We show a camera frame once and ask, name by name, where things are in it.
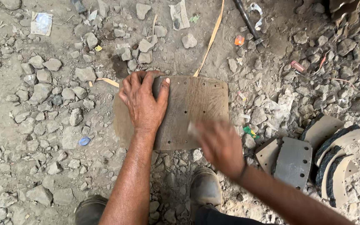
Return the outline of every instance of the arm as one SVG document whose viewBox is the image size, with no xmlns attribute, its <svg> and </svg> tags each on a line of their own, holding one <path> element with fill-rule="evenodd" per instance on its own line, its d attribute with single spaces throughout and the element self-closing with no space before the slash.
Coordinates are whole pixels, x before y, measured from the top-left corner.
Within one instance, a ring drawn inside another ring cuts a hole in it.
<svg viewBox="0 0 360 225">
<path fill-rule="evenodd" d="M 218 170 L 257 196 L 293 225 L 352 225 L 338 213 L 274 177 L 247 166 L 242 143 L 227 122 L 199 123 L 198 141 L 204 155 Z"/>
<path fill-rule="evenodd" d="M 152 148 L 166 112 L 170 84 L 168 78 L 162 81 L 155 100 L 152 83 L 159 75 L 159 71 L 139 71 L 123 80 L 119 97 L 129 109 L 134 133 L 100 225 L 148 221 Z"/>
</svg>

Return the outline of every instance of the boot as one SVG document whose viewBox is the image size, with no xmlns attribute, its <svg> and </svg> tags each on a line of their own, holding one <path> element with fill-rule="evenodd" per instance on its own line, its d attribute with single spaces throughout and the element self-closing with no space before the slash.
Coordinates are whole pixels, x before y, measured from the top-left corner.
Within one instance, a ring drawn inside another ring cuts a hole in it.
<svg viewBox="0 0 360 225">
<path fill-rule="evenodd" d="M 107 201 L 106 198 L 95 195 L 80 202 L 74 212 L 75 224 L 98 225 Z"/>
<path fill-rule="evenodd" d="M 210 168 L 202 167 L 194 171 L 190 186 L 191 218 L 204 205 L 217 206 L 222 204 L 222 187 L 216 173 Z"/>
</svg>

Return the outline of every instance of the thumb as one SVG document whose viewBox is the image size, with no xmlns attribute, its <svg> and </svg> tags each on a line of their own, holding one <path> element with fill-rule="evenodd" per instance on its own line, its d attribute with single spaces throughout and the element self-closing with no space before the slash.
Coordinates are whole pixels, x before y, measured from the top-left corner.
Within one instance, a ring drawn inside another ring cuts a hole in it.
<svg viewBox="0 0 360 225">
<path fill-rule="evenodd" d="M 169 86 L 169 78 L 162 80 L 162 83 L 160 84 L 159 95 L 157 98 L 158 104 L 161 106 L 165 106 L 165 108 L 167 107 L 167 99 L 169 98 Z"/>
</svg>

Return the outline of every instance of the hand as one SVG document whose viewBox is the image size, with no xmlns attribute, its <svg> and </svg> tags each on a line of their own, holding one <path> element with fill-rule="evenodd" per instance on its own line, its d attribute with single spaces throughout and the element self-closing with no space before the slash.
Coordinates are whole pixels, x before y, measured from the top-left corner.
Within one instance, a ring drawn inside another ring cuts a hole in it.
<svg viewBox="0 0 360 225">
<path fill-rule="evenodd" d="M 137 71 L 123 80 L 119 98 L 127 105 L 134 133 L 157 132 L 166 113 L 169 97 L 170 79 L 166 78 L 160 85 L 158 98 L 152 95 L 152 84 L 160 71 Z"/>
<path fill-rule="evenodd" d="M 196 125 L 205 158 L 227 177 L 237 180 L 244 168 L 242 142 L 228 122 L 204 122 Z"/>
</svg>

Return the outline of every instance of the blue bottle cap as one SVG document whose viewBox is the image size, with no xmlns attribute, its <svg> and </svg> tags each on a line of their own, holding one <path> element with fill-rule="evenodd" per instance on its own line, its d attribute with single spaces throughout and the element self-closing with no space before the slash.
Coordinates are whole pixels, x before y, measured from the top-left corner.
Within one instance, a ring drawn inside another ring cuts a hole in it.
<svg viewBox="0 0 360 225">
<path fill-rule="evenodd" d="M 90 143 L 91 139 L 87 136 L 82 137 L 82 139 L 79 140 L 79 145 L 86 146 L 88 143 Z"/>
</svg>

